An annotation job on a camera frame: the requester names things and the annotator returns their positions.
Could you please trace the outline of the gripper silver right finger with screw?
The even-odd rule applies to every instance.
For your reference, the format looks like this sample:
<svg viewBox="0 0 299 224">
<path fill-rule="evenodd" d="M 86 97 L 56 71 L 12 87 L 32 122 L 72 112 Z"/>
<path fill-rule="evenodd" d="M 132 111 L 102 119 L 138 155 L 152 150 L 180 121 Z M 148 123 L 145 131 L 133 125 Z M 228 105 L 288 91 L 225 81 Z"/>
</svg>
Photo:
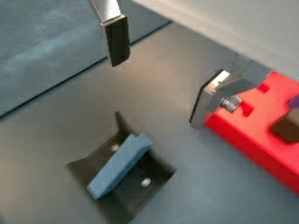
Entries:
<svg viewBox="0 0 299 224">
<path fill-rule="evenodd" d="M 189 125 L 200 130 L 219 108 L 232 113 L 241 103 L 239 94 L 256 88 L 269 72 L 268 67 L 237 54 L 231 69 L 220 69 L 200 87 Z"/>
</svg>

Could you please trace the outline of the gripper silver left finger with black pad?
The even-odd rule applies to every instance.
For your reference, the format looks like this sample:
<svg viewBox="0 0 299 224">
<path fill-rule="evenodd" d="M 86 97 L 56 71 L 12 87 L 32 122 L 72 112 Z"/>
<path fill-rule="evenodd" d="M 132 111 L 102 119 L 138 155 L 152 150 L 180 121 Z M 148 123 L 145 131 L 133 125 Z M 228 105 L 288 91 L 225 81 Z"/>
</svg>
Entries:
<svg viewBox="0 0 299 224">
<path fill-rule="evenodd" d="M 106 39 L 106 56 L 112 67 L 129 58 L 126 16 L 121 14 L 117 0 L 89 0 Z"/>
</svg>

